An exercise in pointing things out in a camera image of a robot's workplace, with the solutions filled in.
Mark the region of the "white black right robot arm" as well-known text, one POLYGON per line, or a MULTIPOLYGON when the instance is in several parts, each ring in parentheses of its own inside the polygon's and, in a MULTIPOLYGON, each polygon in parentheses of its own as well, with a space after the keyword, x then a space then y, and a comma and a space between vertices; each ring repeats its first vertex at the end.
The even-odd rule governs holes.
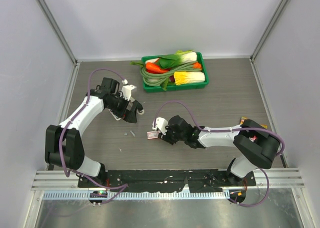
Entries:
POLYGON ((155 118, 152 129, 158 137, 174 145, 181 141, 193 149, 211 147, 235 147, 241 156, 231 161, 226 171, 226 181, 233 186, 243 182, 245 176, 255 169, 270 169, 280 153, 283 140, 253 120, 230 128, 192 126, 179 115, 166 120, 155 118))

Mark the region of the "red white staple box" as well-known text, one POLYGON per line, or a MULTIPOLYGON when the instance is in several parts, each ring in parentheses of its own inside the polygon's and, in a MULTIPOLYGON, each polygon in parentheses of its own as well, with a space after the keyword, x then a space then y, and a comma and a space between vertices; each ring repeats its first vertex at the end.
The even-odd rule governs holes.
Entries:
POLYGON ((157 139, 160 133, 161 133, 160 131, 149 131, 147 132, 147 139, 148 140, 157 139))

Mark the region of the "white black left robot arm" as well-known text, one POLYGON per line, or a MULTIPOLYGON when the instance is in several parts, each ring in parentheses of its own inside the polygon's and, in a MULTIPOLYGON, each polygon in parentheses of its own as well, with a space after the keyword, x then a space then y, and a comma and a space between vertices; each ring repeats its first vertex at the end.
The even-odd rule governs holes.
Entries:
POLYGON ((85 155, 82 135, 93 119, 108 110, 118 120, 137 122, 137 114, 144 113, 143 106, 132 97, 134 85, 103 78, 101 85, 86 93, 82 104, 59 125, 49 125, 45 132, 45 154, 47 164, 74 171, 100 188, 107 183, 104 164, 85 155))

